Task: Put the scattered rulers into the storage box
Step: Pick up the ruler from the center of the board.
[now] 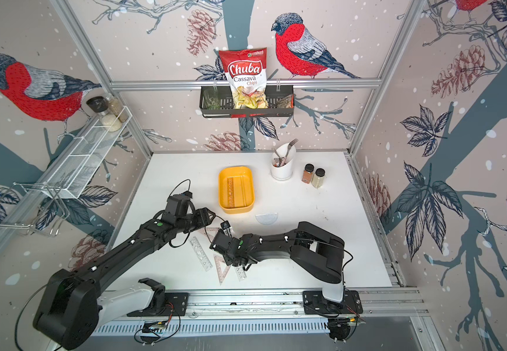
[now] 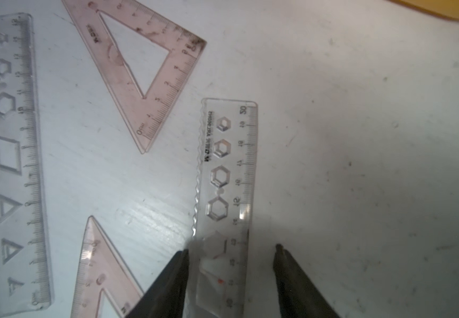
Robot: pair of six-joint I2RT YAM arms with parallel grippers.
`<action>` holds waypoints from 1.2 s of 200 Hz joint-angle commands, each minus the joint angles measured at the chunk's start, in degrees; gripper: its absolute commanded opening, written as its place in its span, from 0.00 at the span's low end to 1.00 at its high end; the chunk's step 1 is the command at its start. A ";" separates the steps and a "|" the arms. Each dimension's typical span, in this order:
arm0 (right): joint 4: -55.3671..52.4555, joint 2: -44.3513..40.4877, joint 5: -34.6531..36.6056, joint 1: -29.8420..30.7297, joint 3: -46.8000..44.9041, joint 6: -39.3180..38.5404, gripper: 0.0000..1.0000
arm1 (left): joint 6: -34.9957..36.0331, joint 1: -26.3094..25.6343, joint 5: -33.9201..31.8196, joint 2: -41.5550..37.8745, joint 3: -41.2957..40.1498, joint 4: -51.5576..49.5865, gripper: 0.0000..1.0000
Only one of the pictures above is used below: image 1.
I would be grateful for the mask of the yellow plastic storage box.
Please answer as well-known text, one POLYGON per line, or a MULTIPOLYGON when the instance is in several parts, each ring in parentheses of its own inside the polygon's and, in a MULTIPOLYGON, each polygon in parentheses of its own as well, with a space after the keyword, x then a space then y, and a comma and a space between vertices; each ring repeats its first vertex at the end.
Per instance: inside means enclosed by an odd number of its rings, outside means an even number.
POLYGON ((219 206, 226 214, 242 214, 254 207, 253 173, 246 166, 224 168, 218 176, 219 206), (234 178, 234 208, 227 207, 227 178, 234 178))

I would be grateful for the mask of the clear grey stencil ruler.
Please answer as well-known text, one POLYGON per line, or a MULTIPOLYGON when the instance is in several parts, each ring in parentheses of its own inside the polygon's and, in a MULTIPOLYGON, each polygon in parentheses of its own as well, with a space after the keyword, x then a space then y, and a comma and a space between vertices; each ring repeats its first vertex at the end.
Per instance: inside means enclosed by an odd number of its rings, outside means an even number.
POLYGON ((242 266, 235 267, 234 270, 240 282, 244 281, 247 278, 246 272, 244 271, 242 266))

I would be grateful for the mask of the pink straight stencil ruler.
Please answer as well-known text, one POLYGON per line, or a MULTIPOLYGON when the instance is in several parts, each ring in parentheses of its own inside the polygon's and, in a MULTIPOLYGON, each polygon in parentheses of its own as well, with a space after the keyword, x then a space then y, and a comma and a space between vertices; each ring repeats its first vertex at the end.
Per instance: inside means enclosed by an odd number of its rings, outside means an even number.
POLYGON ((227 207, 234 208, 234 178, 227 178, 227 207))

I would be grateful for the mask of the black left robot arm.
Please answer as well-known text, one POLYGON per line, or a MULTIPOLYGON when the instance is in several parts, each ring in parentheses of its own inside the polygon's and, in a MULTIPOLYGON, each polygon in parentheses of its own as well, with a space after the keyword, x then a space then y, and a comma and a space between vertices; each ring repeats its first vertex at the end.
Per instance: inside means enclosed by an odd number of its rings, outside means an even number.
POLYGON ((173 314, 164 285, 154 279, 140 279, 138 286, 111 295, 105 292, 132 266, 178 234, 206 228, 215 217, 207 208, 195 208, 189 191, 169 196, 165 209, 141 224, 123 243, 78 269, 54 273, 35 313, 34 329, 64 349, 74 350, 95 329, 124 314, 173 314))

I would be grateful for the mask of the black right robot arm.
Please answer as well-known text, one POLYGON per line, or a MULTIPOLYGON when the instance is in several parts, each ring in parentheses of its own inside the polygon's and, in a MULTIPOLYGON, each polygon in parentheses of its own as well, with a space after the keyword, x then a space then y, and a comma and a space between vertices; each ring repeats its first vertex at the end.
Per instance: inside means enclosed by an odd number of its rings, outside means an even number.
POLYGON ((275 235, 229 235, 229 226, 221 225, 210 249, 220 254, 228 266, 247 271, 265 260, 292 260, 314 278, 327 283, 323 297, 336 304, 344 300, 344 255, 342 238, 310 223, 299 222, 286 233, 275 235))

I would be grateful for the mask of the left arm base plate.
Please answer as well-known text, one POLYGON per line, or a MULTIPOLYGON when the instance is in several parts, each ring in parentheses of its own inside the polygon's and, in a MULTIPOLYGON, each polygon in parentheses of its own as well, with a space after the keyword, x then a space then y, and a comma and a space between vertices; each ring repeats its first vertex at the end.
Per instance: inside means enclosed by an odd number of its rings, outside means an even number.
POLYGON ((150 278, 138 282, 150 299, 144 307, 130 311, 128 317, 168 317, 170 314, 183 317, 186 314, 189 292, 167 292, 163 284, 150 278))

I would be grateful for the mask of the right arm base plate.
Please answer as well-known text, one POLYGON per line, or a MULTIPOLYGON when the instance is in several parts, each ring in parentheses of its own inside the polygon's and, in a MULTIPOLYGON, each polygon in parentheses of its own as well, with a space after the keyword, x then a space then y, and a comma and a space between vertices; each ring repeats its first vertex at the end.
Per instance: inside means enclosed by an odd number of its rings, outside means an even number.
POLYGON ((359 292, 344 289, 344 297, 341 302, 327 300, 322 291, 303 291, 303 309, 307 315, 319 315, 321 317, 338 317, 342 314, 363 314, 359 292))

